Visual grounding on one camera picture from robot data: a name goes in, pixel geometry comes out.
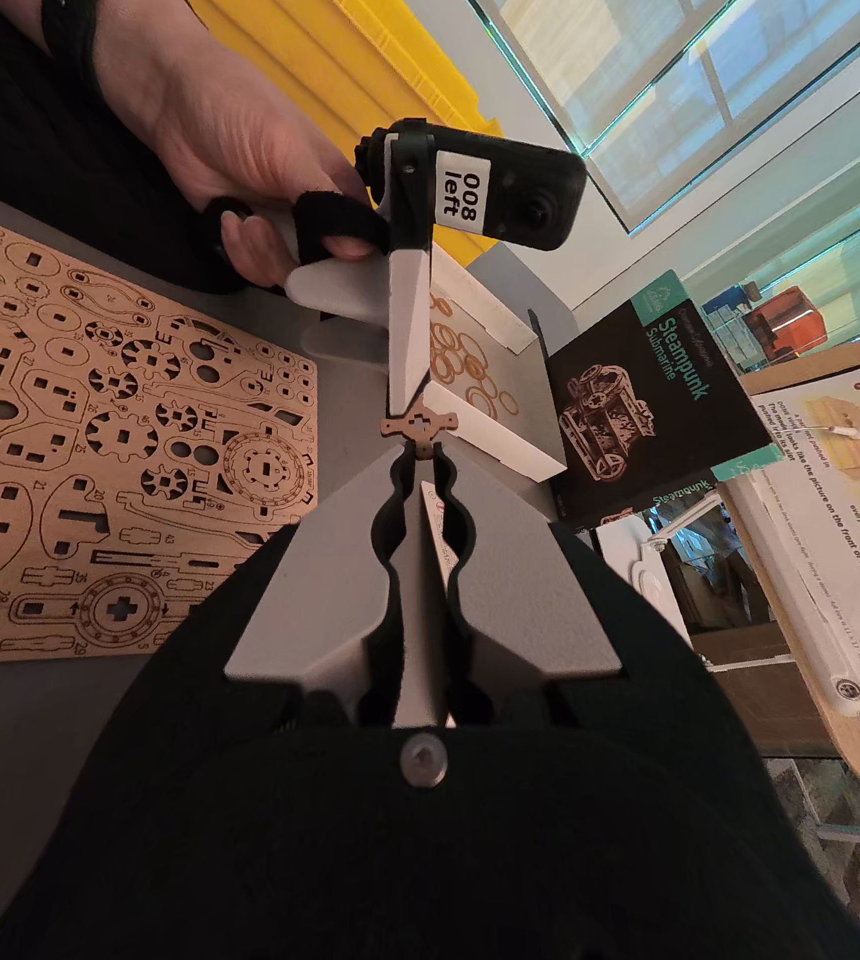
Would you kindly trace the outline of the black model kit box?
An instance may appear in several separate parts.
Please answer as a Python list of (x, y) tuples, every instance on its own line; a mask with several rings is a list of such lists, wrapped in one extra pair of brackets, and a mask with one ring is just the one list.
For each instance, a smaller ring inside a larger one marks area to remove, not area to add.
[(577, 533), (783, 459), (673, 270), (553, 353), (547, 372), (566, 458), (550, 484)]

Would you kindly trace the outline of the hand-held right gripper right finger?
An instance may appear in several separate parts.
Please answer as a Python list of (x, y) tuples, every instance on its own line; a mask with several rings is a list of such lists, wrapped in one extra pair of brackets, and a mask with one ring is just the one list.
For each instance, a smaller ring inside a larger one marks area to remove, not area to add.
[(620, 660), (550, 522), (453, 444), (434, 449), (446, 583), (444, 651), (461, 698), (608, 678)]

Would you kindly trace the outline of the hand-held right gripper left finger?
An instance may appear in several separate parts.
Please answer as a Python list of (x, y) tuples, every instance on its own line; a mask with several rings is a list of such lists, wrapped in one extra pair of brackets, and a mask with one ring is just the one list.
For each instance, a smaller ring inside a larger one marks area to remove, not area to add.
[(308, 513), (225, 668), (232, 681), (327, 691), (350, 719), (389, 725), (404, 667), (399, 577), (408, 445), (397, 443)]

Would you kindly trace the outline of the orange box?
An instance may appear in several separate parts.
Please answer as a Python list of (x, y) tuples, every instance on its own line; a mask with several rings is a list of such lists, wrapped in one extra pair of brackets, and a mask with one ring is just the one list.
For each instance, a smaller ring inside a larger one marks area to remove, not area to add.
[(796, 359), (828, 339), (820, 310), (797, 286), (755, 306), (744, 323), (771, 365)]

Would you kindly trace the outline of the laser-cut wooden parts sheet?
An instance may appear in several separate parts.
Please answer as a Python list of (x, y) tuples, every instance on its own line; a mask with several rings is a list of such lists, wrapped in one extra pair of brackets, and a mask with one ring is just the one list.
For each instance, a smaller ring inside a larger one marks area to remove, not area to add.
[(316, 364), (0, 226), (0, 663), (145, 655), (317, 495)]

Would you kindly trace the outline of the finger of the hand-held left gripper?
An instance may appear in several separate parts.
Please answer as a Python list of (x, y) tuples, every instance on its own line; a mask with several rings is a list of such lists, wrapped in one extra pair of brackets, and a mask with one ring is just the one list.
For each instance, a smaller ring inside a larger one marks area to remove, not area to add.
[(388, 414), (400, 418), (429, 377), (428, 249), (401, 248), (388, 258)]
[(388, 330), (354, 318), (328, 316), (304, 328), (302, 349), (316, 359), (387, 368)]

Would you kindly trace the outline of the yellow plastic bin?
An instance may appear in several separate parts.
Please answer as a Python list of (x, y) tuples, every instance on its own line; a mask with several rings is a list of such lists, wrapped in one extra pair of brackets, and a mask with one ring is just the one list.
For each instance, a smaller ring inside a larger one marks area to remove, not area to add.
[(351, 157), (376, 127), (422, 117), (503, 136), (400, 1), (192, 1), (211, 34), (272, 80)]

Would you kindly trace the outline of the cross-shaped wooden model part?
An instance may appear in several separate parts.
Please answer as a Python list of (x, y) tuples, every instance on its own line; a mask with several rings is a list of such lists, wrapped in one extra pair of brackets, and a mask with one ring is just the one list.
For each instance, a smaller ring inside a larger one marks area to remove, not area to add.
[(428, 461), (434, 457), (436, 436), (443, 431), (456, 431), (458, 427), (457, 414), (438, 414), (427, 407), (422, 399), (417, 399), (406, 414), (384, 418), (380, 433), (385, 438), (405, 438), (413, 444), (415, 458)]

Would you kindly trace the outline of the white cardboard box tray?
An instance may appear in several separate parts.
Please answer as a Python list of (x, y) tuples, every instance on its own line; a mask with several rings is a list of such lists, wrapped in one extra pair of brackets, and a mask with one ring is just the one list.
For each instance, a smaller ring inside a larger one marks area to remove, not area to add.
[(429, 377), (416, 400), (454, 433), (535, 482), (565, 467), (536, 333), (439, 246), (429, 295)]

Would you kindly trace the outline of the person's black clothing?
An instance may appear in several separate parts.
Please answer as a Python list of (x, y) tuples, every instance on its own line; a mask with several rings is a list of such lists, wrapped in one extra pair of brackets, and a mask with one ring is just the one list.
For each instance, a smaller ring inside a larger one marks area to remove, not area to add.
[(158, 157), (0, 13), (0, 201), (160, 280), (246, 286)]

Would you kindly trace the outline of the person's left hand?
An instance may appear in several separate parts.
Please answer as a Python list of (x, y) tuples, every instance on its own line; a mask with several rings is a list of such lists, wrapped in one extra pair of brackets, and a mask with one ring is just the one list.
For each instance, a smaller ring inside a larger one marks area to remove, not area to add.
[(338, 147), (186, 2), (100, 2), (93, 63), (111, 111), (196, 210), (219, 197), (281, 209), (313, 191), (369, 203)]

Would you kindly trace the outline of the glass window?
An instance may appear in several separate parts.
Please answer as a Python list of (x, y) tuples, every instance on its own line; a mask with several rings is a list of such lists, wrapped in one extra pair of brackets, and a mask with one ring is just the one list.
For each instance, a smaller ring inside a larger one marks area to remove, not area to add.
[(627, 233), (860, 53), (860, 1), (470, 5)]

